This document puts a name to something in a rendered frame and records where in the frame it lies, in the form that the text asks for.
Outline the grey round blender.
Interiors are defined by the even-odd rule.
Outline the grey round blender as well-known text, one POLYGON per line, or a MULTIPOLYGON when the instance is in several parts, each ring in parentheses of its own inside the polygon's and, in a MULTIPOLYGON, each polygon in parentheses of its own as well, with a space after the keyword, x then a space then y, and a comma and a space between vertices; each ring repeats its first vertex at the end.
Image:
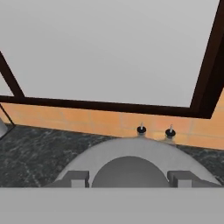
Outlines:
POLYGON ((89 171, 89 184, 92 184, 96 173, 106 163, 120 157, 146 159, 164 175, 168 171, 190 171, 200 179, 221 184, 207 168, 182 150, 145 137, 117 138, 92 146, 73 159, 57 180, 63 179, 68 171, 89 171))

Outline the clear bottle with black cap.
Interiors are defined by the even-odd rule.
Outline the clear bottle with black cap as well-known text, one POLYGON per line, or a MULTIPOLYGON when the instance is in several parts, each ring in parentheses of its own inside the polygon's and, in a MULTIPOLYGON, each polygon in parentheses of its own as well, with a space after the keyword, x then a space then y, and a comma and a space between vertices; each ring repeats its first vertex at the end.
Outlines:
POLYGON ((144 127, 144 124, 141 123, 137 128, 136 128, 136 132, 137 132, 137 135, 139 137, 145 137, 145 134, 146 134, 146 128, 144 127))
POLYGON ((165 131, 165 140, 168 143, 173 144, 175 136, 176 131, 174 130, 173 125, 171 125, 170 128, 165 131))

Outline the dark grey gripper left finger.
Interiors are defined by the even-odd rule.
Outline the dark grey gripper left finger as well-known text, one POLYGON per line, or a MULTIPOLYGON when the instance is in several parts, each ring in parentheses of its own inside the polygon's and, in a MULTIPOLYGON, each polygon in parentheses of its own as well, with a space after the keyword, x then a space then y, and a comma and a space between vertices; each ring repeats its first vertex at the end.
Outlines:
POLYGON ((62 179, 47 187, 89 188, 89 171, 68 171, 62 179))

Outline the dark brown window frame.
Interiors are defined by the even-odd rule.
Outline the dark brown window frame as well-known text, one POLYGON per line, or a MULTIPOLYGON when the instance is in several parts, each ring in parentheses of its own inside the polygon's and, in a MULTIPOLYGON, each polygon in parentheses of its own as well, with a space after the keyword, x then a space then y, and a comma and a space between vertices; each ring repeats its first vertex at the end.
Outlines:
POLYGON ((0 95, 0 102, 70 109, 91 109, 159 116, 209 119, 224 88, 224 0, 219 0, 213 27, 206 46, 196 87, 189 107, 129 104, 101 101, 76 101, 26 97, 0 52, 0 73, 12 95, 0 95))

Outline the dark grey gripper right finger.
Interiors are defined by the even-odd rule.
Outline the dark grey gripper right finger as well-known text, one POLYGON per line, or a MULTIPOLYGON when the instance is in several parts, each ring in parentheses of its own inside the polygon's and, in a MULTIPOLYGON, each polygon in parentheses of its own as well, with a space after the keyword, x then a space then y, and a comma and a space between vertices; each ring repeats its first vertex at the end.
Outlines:
POLYGON ((168 171, 167 178, 171 187, 177 188, 208 188, 221 185, 201 179, 191 171, 168 171))

